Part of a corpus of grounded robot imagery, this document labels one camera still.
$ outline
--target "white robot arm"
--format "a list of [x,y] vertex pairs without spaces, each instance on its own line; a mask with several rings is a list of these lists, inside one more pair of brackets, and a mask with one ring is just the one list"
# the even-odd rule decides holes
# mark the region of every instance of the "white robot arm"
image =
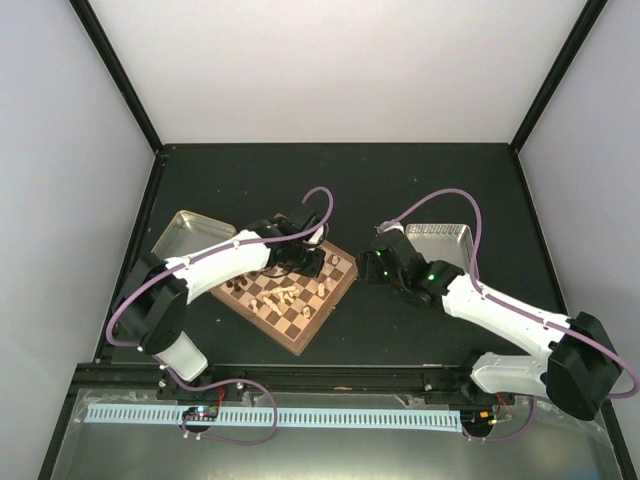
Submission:
[[[183,380],[194,380],[208,366],[208,361],[183,331],[186,307],[227,280],[276,265],[300,275],[317,276],[322,270],[325,253],[316,247],[326,235],[326,225],[308,237],[288,241],[278,239],[308,231],[318,222],[316,213],[301,204],[287,217],[255,222],[232,239],[190,255],[165,260],[151,253],[141,255],[116,298],[113,310],[149,278],[168,270],[175,271],[134,301],[122,314],[119,324],[139,345],[139,351],[157,357]],[[263,243],[262,239],[267,238],[269,243]],[[206,255],[214,249],[215,255]]]
[[[486,352],[469,376],[486,393],[511,392],[547,397],[576,418],[591,420],[621,373],[611,359],[561,331],[552,322],[587,335],[613,351],[602,324],[581,313],[575,319],[527,305],[472,281],[462,269],[444,261],[426,262],[402,229],[378,235],[372,250],[360,257],[360,276],[389,283],[406,301],[442,309],[517,345],[526,354]],[[526,318],[542,319],[542,324]]]

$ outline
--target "white wall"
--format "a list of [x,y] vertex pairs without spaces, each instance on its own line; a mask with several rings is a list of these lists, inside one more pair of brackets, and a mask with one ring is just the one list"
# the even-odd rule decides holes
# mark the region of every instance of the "white wall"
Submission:
[[[640,2],[609,2],[522,153],[572,313],[640,369]],[[614,403],[640,468],[640,398]]]
[[92,0],[165,142],[508,142],[585,0]]
[[0,2],[0,477],[36,478],[152,154],[65,0]]

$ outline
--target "black table surface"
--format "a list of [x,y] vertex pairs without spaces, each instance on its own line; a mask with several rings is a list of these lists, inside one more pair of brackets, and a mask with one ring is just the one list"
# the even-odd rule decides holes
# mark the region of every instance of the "black table surface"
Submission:
[[[445,187],[468,191],[483,214],[478,264],[488,285],[538,307],[559,311],[517,159],[506,144],[268,144],[169,146],[147,225],[150,250],[179,210],[244,225],[287,212],[312,187],[335,197],[329,240],[354,256],[374,226]],[[321,194],[310,204],[323,211]],[[440,197],[405,223],[465,223],[462,197]],[[300,356],[295,356],[212,295],[188,308],[185,331],[215,364],[457,365],[473,349],[520,350],[492,333],[435,310],[403,303],[390,287],[356,282]],[[114,362],[149,362],[116,349]]]

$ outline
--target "wooden chessboard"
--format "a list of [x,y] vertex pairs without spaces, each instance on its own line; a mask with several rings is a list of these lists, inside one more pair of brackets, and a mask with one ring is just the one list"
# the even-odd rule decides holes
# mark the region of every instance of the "wooden chessboard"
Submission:
[[[265,275],[252,272],[211,290],[211,293],[237,313],[256,325],[271,338],[296,355],[300,355],[317,333],[333,308],[346,293],[357,277],[355,259],[335,245],[324,242],[321,247],[326,252],[325,264],[317,278],[308,278],[290,273],[279,278],[269,278],[284,273],[276,268]],[[323,297],[318,295],[318,285],[325,285]],[[270,295],[279,315],[263,301],[262,292],[278,287],[295,287],[293,302]],[[251,300],[256,299],[256,312]],[[309,307],[309,318],[303,311]]]

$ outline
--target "silver tray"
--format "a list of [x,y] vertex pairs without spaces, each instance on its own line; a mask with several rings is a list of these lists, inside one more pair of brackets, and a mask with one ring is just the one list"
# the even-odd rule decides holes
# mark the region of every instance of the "silver tray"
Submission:
[[446,260],[469,272],[473,241],[471,229],[461,223],[412,223],[405,230],[413,247],[428,262]]
[[235,234],[233,225],[180,210],[151,251],[162,259],[181,257],[229,240]]

